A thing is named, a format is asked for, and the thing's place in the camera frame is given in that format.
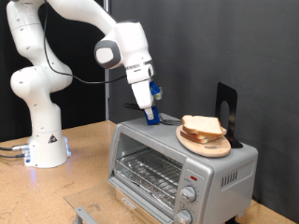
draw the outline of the red indicator light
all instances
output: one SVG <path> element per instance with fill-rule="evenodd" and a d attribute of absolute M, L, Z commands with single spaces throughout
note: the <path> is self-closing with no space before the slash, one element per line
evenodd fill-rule
<path fill-rule="evenodd" d="M 194 177 L 194 176 L 191 176 L 191 179 L 194 180 L 194 181 L 197 181 L 197 178 Z"/>

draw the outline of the bread slice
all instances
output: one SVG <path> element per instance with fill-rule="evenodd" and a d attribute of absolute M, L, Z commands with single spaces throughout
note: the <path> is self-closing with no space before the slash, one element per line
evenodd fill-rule
<path fill-rule="evenodd" d="M 182 136 L 184 138 L 187 138 L 188 140 L 196 142 L 196 143 L 204 144 L 204 143 L 207 143 L 207 142 L 212 141 L 214 139 L 217 139 L 215 137 L 209 137 L 208 138 L 208 137 L 204 137 L 204 136 L 201 136 L 202 138 L 196 138 L 192 135 L 193 135 L 193 133 L 186 133 L 184 130 L 180 131 L 180 136 Z"/>
<path fill-rule="evenodd" d="M 226 135 L 226 133 L 227 133 L 226 129 L 223 128 L 223 127 L 221 127 L 221 129 L 222 129 L 222 133 L 223 133 L 223 135 Z M 187 135 L 189 135 L 189 136 L 191 136 L 191 137 L 197 138 L 197 139 L 206 139 L 206 138 L 207 138 L 206 136 L 203 136 L 203 135 L 198 134 L 198 133 L 187 133 L 187 132 L 184 131 L 183 128 L 182 128 L 182 131 L 183 131 L 185 134 L 187 134 Z"/>
<path fill-rule="evenodd" d="M 181 119 L 186 133 L 195 133 L 205 137 L 222 137 L 221 124 L 217 118 L 185 115 Z"/>

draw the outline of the black cable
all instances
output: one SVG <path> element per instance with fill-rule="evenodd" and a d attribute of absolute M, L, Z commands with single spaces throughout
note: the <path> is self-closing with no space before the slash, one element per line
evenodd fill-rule
<path fill-rule="evenodd" d="M 79 77 L 76 77 L 72 74 L 67 74 L 67 73 L 61 73 L 61 72 L 58 72 L 56 70 L 54 70 L 51 66 L 50 66 L 50 62 L 49 62 L 49 58 L 48 58 L 48 53 L 47 53 L 47 48 L 46 48 L 46 31 L 47 31 L 47 21 L 48 21 L 48 2 L 47 0 L 45 0 L 45 4 L 46 4 L 46 19 L 45 19 L 45 25 L 44 25 L 44 50 L 45 50 L 45 55 L 46 55 L 46 59 L 47 59 L 47 62 L 48 62 L 48 65 L 50 67 L 50 69 L 57 73 L 57 74 L 60 74 L 60 75 L 64 75 L 64 76 L 69 76 L 69 77 L 74 77 L 75 79 L 77 79 L 78 81 L 84 83 L 84 84 L 89 84 L 89 85 L 94 85 L 94 84 L 105 84 L 105 83 L 110 83 L 110 82 L 115 82 L 115 81 L 118 81 L 126 76 L 123 76 L 123 77 L 118 77 L 114 80 L 111 80 L 111 81 L 102 81 L 102 82 L 88 82 L 88 81 L 84 81 L 82 79 L 80 79 Z"/>
<path fill-rule="evenodd" d="M 24 154 L 19 154 L 19 155 L 16 155 L 16 156 L 4 156 L 4 155 L 0 155 L 0 157 L 4 157 L 4 158 L 22 158 L 22 157 L 25 157 Z"/>
<path fill-rule="evenodd" d="M 0 147 L 2 151 L 12 151 L 11 147 Z"/>

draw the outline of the control knob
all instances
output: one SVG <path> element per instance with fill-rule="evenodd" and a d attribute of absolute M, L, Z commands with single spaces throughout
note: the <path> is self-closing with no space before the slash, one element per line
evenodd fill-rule
<path fill-rule="evenodd" d="M 186 187 L 185 189 L 182 189 L 179 194 L 186 199 L 189 203 L 194 202 L 196 193 L 193 187 Z"/>
<path fill-rule="evenodd" d="M 181 224 L 190 224 L 192 222 L 192 216 L 187 210 L 181 210 L 176 215 L 177 222 L 175 223 L 181 223 Z"/>

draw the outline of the toaster oven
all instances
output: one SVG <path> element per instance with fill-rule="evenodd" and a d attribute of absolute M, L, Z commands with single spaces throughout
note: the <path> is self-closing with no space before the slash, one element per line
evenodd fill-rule
<path fill-rule="evenodd" d="M 251 203 L 257 150 L 243 144 L 222 158 L 202 157 L 177 140 L 176 128 L 148 126 L 144 118 L 118 124 L 109 183 L 161 223 L 221 224 L 243 216 Z"/>

